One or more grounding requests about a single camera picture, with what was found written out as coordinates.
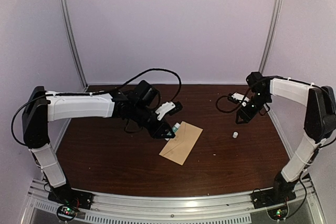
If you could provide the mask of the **green white glue stick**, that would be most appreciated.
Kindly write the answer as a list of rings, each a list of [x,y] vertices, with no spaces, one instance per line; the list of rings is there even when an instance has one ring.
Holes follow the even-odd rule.
[[[172,138],[172,133],[176,133],[176,131],[179,129],[180,126],[181,126],[181,124],[176,122],[172,126],[172,130],[167,133],[168,138],[165,138],[165,140],[169,141]]]

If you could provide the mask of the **left aluminium corner post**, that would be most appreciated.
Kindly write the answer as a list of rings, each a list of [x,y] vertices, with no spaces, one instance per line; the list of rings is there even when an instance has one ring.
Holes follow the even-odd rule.
[[[67,3],[67,0],[59,0],[59,1],[60,1],[60,9],[61,9],[62,17],[64,20],[66,37],[68,40],[71,56],[72,56],[81,86],[85,89],[88,87],[88,83],[86,81],[85,73],[84,73],[81,60],[78,54],[74,31],[73,31],[72,24],[71,24],[68,3]]]

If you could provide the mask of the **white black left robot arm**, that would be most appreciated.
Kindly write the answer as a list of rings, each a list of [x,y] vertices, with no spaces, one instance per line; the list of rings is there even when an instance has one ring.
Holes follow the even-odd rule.
[[[64,205],[71,205],[76,197],[70,190],[56,154],[50,144],[48,123],[75,118],[120,118],[135,122],[147,129],[154,139],[175,136],[165,120],[182,109],[180,102],[165,102],[156,109],[150,108],[159,91],[142,80],[134,89],[125,92],[119,89],[86,93],[57,93],[36,87],[28,102],[18,112],[22,114],[23,141],[38,162],[54,194]]]

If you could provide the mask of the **aluminium corner post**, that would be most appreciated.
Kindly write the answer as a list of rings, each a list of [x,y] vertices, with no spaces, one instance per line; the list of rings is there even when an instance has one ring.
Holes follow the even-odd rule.
[[[81,60],[78,54],[74,31],[73,31],[72,24],[71,24],[68,3],[67,3],[67,0],[59,0],[59,1],[60,1],[60,9],[61,9],[62,17],[64,20],[66,37],[68,40],[71,56],[72,56],[81,86],[85,89],[88,87],[88,83],[86,81],[85,73],[84,73]]]
[[[274,5],[272,8],[271,20],[269,24],[267,37],[266,37],[266,42],[265,42],[264,50],[262,53],[261,61],[259,64],[259,72],[261,73],[264,73],[266,69],[266,65],[267,65],[267,62],[270,56],[272,44],[274,42],[276,28],[277,28],[280,14],[281,14],[282,5],[283,5],[283,0],[274,0]]]

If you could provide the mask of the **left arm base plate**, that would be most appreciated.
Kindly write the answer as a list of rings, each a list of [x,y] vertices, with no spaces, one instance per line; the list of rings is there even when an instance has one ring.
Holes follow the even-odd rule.
[[[56,209],[56,217],[64,223],[73,221],[75,218],[85,216],[84,210],[90,210],[93,202],[93,194],[81,190],[66,190],[56,192],[51,189],[48,200],[59,203]]]

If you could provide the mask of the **right aluminium corner post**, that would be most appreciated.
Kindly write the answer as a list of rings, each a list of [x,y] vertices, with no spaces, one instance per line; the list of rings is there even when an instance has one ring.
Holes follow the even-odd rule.
[[[281,14],[282,5],[283,5],[283,0],[274,0],[274,5],[272,8],[271,20],[269,24],[267,37],[266,37],[266,42],[265,42],[264,50],[262,53],[261,61],[259,64],[259,72],[261,73],[264,73],[266,69],[266,65],[267,65],[267,62],[270,56],[272,44],[274,42],[276,28],[277,28],[280,14]]]

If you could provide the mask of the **tan paper envelope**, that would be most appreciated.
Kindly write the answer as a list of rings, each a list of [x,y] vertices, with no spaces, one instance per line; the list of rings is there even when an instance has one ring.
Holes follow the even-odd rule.
[[[202,128],[182,121],[175,132],[175,137],[166,143],[159,155],[183,165],[202,132]]]

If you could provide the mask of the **aluminium front frame rail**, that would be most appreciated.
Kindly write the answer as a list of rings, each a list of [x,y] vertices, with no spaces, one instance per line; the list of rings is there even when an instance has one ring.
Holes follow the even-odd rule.
[[[295,186],[296,198],[255,208],[243,193],[199,197],[135,197],[93,193],[90,209],[80,209],[71,223],[279,223],[275,214],[287,210],[284,223],[325,223],[319,198],[310,179]]]

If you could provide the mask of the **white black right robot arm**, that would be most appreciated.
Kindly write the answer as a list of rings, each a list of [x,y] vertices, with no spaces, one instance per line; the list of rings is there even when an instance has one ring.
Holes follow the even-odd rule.
[[[249,123],[274,98],[283,98],[302,109],[301,140],[288,163],[276,175],[273,189],[269,192],[271,202],[279,204],[289,196],[335,131],[334,93],[329,86],[320,87],[281,76],[264,76],[260,72],[251,72],[246,81],[251,95],[234,93],[230,96],[239,105],[237,124]]]

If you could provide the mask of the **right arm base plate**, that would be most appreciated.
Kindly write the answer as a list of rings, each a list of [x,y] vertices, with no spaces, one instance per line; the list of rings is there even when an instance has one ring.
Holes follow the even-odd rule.
[[[268,217],[273,221],[283,221],[289,216],[289,201],[296,199],[296,194],[290,192],[284,198],[275,199],[274,189],[261,190],[256,188],[250,194],[255,209],[266,208]]]

